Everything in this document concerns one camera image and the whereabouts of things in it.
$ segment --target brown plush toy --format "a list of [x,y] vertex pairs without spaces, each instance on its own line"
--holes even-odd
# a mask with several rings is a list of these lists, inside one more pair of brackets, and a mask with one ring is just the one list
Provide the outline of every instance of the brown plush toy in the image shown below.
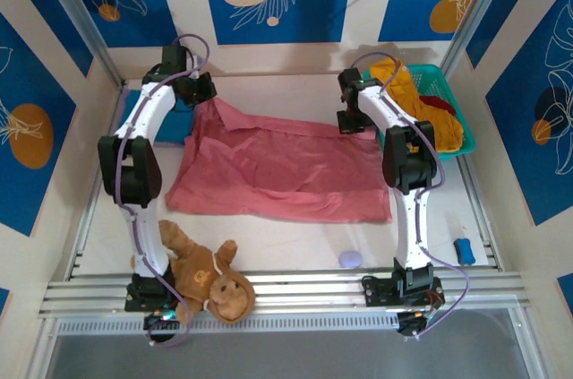
[[[160,221],[159,231],[163,245],[176,255],[171,258],[175,289],[193,315],[209,310],[224,323],[236,323],[252,311],[255,299],[252,283],[230,268],[237,250],[234,240],[227,240],[213,253],[193,242],[170,220]],[[182,303],[177,305],[175,314],[180,323],[189,322]]]

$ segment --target red cloth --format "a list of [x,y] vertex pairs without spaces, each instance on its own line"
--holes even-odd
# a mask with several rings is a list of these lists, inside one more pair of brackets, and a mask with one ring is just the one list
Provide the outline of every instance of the red cloth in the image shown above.
[[247,116],[201,104],[167,207],[187,213],[319,222],[391,220],[373,133]]
[[428,106],[433,106],[435,108],[441,108],[446,110],[452,116],[456,115],[456,110],[454,107],[449,104],[445,99],[441,99],[440,97],[435,97],[433,95],[421,95],[420,100],[423,104],[427,104]]

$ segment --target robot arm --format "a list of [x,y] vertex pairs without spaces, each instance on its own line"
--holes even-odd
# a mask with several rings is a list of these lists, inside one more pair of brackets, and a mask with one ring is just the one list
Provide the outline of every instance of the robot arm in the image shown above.
[[[209,73],[179,77],[158,87],[160,82],[167,82],[167,78],[178,73],[186,73],[186,49],[179,44],[163,47],[161,64],[143,78],[141,94],[131,114],[114,135],[102,137],[98,143],[104,188],[115,202],[116,167],[121,165],[119,192],[125,205],[121,212],[135,252],[132,283],[127,287],[125,301],[128,312],[155,312],[173,302],[173,295],[156,278],[157,274],[174,286],[159,234],[157,198],[162,180],[153,153],[155,137],[178,99],[193,107],[217,95]],[[122,142],[125,142],[124,155],[118,157]]]
[[437,164],[422,141],[415,125],[434,145],[432,124],[418,122],[406,115],[377,79],[363,80],[357,69],[340,74],[338,83],[342,101],[347,108],[338,112],[340,132],[362,132],[366,126],[376,125],[385,133],[382,173],[388,186],[394,190],[398,215],[398,249],[394,258],[394,272],[390,281],[363,280],[372,306],[404,305],[420,294],[440,289],[440,281],[433,277],[433,266],[421,248],[427,249],[426,188],[432,186]]

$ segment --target teal basket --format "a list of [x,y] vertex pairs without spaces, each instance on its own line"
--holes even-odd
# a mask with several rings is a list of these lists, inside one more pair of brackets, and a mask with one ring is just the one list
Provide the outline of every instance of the teal basket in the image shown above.
[[[408,68],[420,95],[433,95],[447,101],[456,110],[456,119],[464,127],[464,141],[462,142],[460,150],[455,152],[441,152],[440,159],[442,161],[447,161],[448,159],[473,152],[475,149],[474,135],[469,129],[466,119],[459,108],[458,102],[454,98],[454,94],[448,85],[448,81],[446,81],[440,68],[432,64],[409,65]],[[364,73],[363,77],[364,79],[369,79],[370,72]],[[379,132],[379,140],[380,146],[382,150],[384,150],[383,133]]]

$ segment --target white table surface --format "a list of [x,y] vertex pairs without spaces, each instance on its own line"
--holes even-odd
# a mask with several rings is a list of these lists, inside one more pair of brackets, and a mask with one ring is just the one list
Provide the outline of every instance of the white table surface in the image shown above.
[[[336,123],[336,75],[253,76],[217,78],[218,96],[245,113]],[[239,245],[237,270],[325,270],[339,267],[338,256],[355,249],[365,267],[391,267],[397,226],[388,224],[322,224],[285,222],[256,216],[198,216],[168,211],[163,194],[173,184],[183,148],[155,148],[163,175],[158,218],[177,222],[196,242],[217,249],[232,238]],[[488,260],[471,203],[453,159],[445,163],[447,183],[429,196],[428,244],[432,254],[457,263],[454,240],[470,239],[476,265]],[[391,200],[393,214],[395,207]],[[132,247],[127,225],[111,197],[101,189],[83,256],[74,275],[129,273]]]

